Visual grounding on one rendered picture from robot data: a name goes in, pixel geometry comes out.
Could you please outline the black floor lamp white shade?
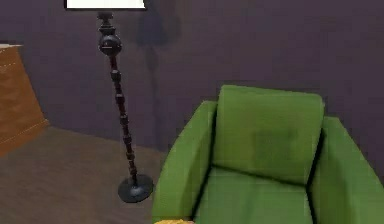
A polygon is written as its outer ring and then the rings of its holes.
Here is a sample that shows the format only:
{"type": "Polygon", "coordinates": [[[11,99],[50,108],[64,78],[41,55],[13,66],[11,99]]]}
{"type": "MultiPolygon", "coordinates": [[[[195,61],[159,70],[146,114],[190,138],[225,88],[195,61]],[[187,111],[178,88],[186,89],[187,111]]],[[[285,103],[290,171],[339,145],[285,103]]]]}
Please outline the black floor lamp white shade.
{"type": "Polygon", "coordinates": [[[118,186],[118,196],[125,203],[138,203],[147,199],[153,192],[154,183],[151,177],[139,174],[135,164],[135,154],[132,148],[132,136],[129,130],[129,118],[125,108],[117,56],[122,50],[121,39],[116,34],[116,28],[111,24],[113,12],[119,10],[146,9],[145,0],[63,0],[64,9],[68,11],[96,11],[97,19],[101,21],[98,31],[101,37],[98,49],[108,57],[110,76],[115,89],[115,101],[119,111],[122,128],[122,140],[126,148],[126,158],[129,167],[129,177],[118,186]]]}

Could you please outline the golden brown bread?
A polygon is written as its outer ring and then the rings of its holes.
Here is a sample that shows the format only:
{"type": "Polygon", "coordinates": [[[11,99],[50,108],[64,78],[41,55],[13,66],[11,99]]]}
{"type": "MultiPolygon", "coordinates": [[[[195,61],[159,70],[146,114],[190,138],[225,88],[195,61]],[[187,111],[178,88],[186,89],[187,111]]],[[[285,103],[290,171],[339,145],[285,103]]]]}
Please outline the golden brown bread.
{"type": "Polygon", "coordinates": [[[178,219],[178,220],[161,220],[161,221],[155,222],[154,224],[195,224],[195,223],[189,220],[178,219]]]}

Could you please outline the brown wooden cabinet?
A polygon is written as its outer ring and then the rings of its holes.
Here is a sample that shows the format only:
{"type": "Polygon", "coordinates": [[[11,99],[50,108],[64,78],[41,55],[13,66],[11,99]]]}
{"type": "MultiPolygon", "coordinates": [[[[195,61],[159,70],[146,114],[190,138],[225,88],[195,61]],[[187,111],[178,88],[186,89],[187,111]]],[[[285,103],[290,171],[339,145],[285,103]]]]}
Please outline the brown wooden cabinet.
{"type": "Polygon", "coordinates": [[[0,156],[34,139],[49,125],[19,48],[0,44],[0,156]]]}

